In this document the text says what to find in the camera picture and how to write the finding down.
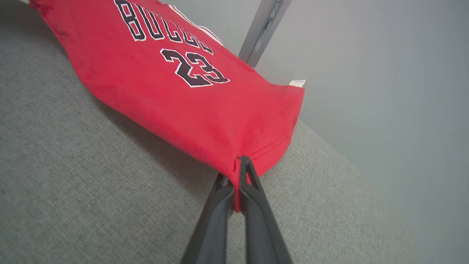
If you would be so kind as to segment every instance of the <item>clothing tag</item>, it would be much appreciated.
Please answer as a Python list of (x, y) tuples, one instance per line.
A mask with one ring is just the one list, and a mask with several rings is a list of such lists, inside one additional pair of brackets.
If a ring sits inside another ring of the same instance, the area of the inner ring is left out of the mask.
[(303, 87), (305, 82), (306, 82), (306, 80), (293, 80), (288, 85), (293, 85), (293, 86), (296, 86), (296, 87)]

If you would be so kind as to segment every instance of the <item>number 23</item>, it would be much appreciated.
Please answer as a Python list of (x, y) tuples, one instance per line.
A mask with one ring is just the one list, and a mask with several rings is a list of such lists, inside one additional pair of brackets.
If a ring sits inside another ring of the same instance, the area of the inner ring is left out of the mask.
[[(222, 84), (230, 81), (213, 67), (204, 56), (198, 53), (186, 52), (186, 56), (184, 57), (182, 54), (172, 49), (162, 48), (159, 52), (167, 62), (175, 62), (175, 59), (179, 61), (179, 65), (174, 73), (181, 77), (190, 87), (209, 86), (214, 83)], [(191, 74), (190, 72), (193, 67), (188, 61), (191, 64), (197, 64), (207, 74), (204, 74), (204, 76)]]

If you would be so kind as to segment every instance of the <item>chicago bulls jersey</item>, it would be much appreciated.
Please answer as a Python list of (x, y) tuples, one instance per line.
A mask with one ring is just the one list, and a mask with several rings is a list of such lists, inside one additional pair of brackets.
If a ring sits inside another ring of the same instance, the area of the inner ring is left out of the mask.
[(287, 149), (303, 89), (272, 85), (210, 30), (155, 0), (33, 0), (100, 101), (239, 185)]

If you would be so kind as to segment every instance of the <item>gray wall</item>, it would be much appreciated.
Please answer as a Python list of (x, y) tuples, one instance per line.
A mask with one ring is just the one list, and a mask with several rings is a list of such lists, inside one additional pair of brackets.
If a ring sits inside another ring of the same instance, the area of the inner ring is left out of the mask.
[(238, 55), (261, 0), (160, 0), (205, 26)]
[(293, 0), (256, 70), (391, 201), (424, 263), (469, 263), (469, 1)]

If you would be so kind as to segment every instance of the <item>gray fabric surface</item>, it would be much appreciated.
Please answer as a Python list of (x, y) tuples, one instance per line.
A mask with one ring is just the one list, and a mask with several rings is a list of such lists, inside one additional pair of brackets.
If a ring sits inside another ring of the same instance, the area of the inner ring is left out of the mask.
[[(0, 263), (177, 263), (216, 171), (94, 99), (37, 11), (2, 0), (0, 21)], [(389, 205), (301, 121), (261, 183), (295, 263), (414, 262)]]

